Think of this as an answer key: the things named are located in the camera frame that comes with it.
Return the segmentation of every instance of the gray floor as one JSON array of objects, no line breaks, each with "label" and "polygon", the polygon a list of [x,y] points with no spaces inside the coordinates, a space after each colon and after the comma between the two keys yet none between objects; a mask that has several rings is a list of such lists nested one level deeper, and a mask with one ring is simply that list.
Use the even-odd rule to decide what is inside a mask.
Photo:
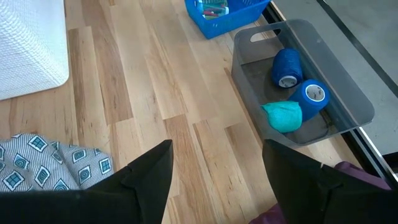
[{"label": "gray floor", "polygon": [[[274,0],[286,19],[310,21],[372,102],[375,118],[363,128],[381,154],[398,152],[398,98],[363,59],[316,0]],[[398,83],[396,0],[327,0],[356,38]]]}]

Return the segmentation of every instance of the tape roll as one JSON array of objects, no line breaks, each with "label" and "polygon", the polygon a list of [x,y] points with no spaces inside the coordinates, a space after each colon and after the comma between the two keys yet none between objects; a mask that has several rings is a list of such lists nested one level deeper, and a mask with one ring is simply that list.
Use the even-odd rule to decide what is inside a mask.
[{"label": "tape roll", "polygon": [[303,80],[300,53],[291,48],[280,50],[274,57],[271,71],[272,81],[282,88],[291,88]]},{"label": "tape roll", "polygon": [[319,113],[329,103],[329,99],[330,94],[326,85],[316,80],[306,80],[289,97],[289,100],[296,101],[300,105],[303,122]]}]

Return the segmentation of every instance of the blue plastic basket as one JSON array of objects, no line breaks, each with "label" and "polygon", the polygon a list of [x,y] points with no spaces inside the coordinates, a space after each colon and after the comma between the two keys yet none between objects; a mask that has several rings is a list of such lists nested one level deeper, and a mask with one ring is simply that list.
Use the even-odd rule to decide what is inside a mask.
[{"label": "blue plastic basket", "polygon": [[189,16],[207,39],[256,21],[270,0],[228,0],[229,14],[207,20],[195,7],[195,0],[185,0]]}]

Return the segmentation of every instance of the white quilted fabric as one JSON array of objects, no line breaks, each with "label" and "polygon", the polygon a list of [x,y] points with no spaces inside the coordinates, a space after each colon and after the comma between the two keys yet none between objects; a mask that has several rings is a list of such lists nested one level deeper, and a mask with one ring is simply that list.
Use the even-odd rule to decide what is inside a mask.
[{"label": "white quilted fabric", "polygon": [[63,0],[0,0],[0,100],[68,77]]}]

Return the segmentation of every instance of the wooden floor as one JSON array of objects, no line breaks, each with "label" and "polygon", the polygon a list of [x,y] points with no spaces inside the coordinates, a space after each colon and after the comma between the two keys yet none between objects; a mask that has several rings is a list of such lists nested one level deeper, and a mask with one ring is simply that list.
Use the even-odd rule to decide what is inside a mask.
[{"label": "wooden floor", "polygon": [[[276,203],[230,78],[236,31],[205,40],[183,0],[65,6],[70,78],[1,101],[0,137],[30,132],[100,147],[117,169],[173,139],[164,223],[247,223]],[[329,165],[355,161],[341,137],[299,151]]]}]

